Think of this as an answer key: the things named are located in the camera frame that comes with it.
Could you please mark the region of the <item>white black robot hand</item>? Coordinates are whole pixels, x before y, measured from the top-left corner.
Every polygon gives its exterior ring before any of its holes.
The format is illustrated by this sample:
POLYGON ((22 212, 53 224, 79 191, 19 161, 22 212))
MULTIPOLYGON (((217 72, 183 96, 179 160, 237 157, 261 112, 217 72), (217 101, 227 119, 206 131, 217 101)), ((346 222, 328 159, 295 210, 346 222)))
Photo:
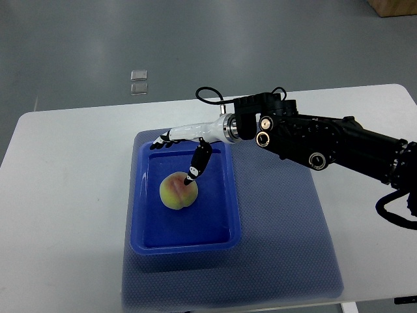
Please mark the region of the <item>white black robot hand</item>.
POLYGON ((196 142, 188 173, 184 179, 184 185, 194 182, 205 171, 212 155, 212 143, 228 143, 231 139, 228 135, 228 121, 231 114, 223 114, 211 123, 198 123, 171 128, 157 137, 151 144, 150 150, 171 147, 174 144, 190 141, 196 142))

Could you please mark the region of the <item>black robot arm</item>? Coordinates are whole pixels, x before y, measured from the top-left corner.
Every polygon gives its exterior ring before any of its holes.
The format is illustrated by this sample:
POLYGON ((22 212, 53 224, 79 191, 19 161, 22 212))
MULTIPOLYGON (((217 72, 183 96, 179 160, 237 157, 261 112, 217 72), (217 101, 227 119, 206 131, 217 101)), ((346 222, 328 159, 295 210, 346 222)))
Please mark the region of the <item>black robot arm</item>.
POLYGON ((386 210, 386 205, 406 196, 416 216, 416 143, 364 129, 353 116, 341 119, 302 115, 286 90, 276 87, 231 100, 235 112, 227 117, 220 133, 227 140, 255 140, 280 159, 289 159, 315 171, 338 164, 383 184, 394 192, 375 205, 388 222, 410 230, 416 221, 386 210))

